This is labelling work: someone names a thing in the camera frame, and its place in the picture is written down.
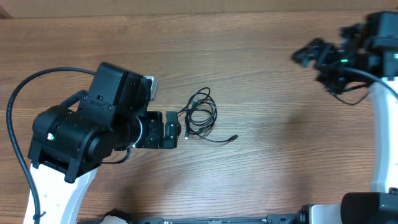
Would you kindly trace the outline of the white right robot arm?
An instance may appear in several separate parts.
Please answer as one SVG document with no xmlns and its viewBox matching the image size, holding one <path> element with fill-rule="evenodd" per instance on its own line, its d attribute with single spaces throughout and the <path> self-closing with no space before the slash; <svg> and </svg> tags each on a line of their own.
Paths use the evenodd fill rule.
<svg viewBox="0 0 398 224">
<path fill-rule="evenodd" d="M 369 14 L 343 27 L 341 38 L 340 46 L 313 39 L 291 59 L 302 67 L 314 61 L 317 81 L 336 99 L 368 89 L 375 127 L 371 189 L 347 193 L 339 203 L 306 205 L 287 223 L 397 223 L 397 13 Z"/>
</svg>

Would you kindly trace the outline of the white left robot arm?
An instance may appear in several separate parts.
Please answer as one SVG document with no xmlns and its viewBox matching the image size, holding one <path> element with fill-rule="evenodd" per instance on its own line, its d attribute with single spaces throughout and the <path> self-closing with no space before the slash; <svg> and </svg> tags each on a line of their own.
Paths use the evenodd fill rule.
<svg viewBox="0 0 398 224">
<path fill-rule="evenodd" d="M 28 157 L 37 193 L 29 197 L 26 223 L 75 223 L 113 151 L 177 147 L 178 114 L 147 109 L 156 89 L 154 77 L 103 62 L 88 90 L 36 117 Z"/>
</svg>

